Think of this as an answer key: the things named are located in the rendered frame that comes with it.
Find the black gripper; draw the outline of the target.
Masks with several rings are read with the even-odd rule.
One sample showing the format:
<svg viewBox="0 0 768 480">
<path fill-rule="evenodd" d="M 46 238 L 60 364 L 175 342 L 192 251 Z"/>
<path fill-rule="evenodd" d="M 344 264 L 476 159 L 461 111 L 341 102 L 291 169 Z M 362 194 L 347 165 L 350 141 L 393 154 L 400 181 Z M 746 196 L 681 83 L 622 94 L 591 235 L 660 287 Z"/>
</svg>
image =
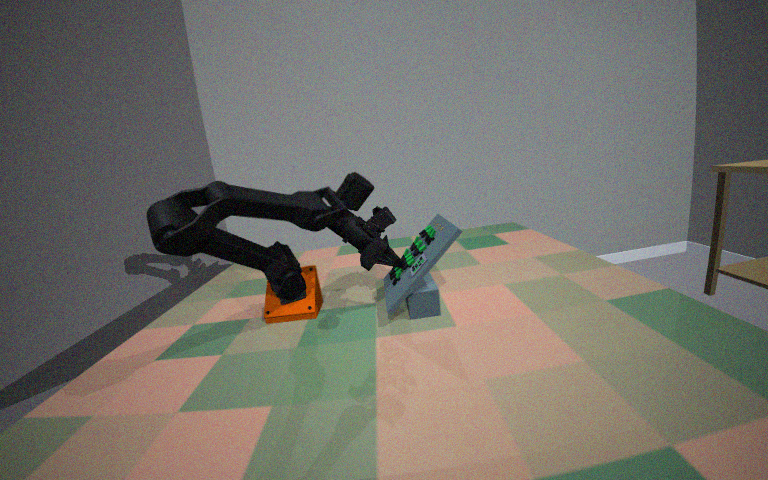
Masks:
<svg viewBox="0 0 768 480">
<path fill-rule="evenodd" d="M 360 216 L 354 215 L 340 234 L 344 243 L 348 242 L 358 249 L 361 266 L 368 271 L 374 264 L 403 268 L 405 264 L 389 246 L 387 235 L 383 239 L 379 236 L 374 238 L 363 228 L 362 222 Z"/>
</svg>

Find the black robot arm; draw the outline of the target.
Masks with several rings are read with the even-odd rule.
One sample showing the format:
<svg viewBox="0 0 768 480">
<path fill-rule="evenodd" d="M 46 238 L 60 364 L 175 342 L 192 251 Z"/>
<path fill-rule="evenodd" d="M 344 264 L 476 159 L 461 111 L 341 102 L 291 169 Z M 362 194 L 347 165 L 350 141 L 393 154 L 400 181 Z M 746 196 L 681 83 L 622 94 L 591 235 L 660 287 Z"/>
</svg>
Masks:
<svg viewBox="0 0 768 480">
<path fill-rule="evenodd" d="M 354 216 L 349 210 L 358 211 L 374 188 L 357 173 L 348 174 L 336 192 L 327 186 L 292 195 L 214 181 L 153 203 L 147 223 L 155 249 L 163 254 L 205 253 L 261 270 L 284 306 L 307 297 L 302 269 L 288 245 L 276 241 L 266 248 L 215 227 L 239 216 L 285 220 L 314 232 L 327 227 L 340 235 Z M 199 215 L 191 209 L 200 206 L 207 207 Z"/>
</svg>

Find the grey switch panel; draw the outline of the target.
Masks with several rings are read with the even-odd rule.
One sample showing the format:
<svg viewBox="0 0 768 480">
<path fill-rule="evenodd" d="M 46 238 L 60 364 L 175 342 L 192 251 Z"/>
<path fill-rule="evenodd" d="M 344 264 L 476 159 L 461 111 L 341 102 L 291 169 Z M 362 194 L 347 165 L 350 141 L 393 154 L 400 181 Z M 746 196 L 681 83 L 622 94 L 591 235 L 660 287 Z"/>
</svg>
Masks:
<svg viewBox="0 0 768 480">
<path fill-rule="evenodd" d="M 406 300 L 411 320 L 441 315 L 439 288 L 429 271 L 461 233 L 440 214 L 419 233 L 400 258 L 405 266 L 393 267 L 384 277 L 387 313 Z"/>
</svg>

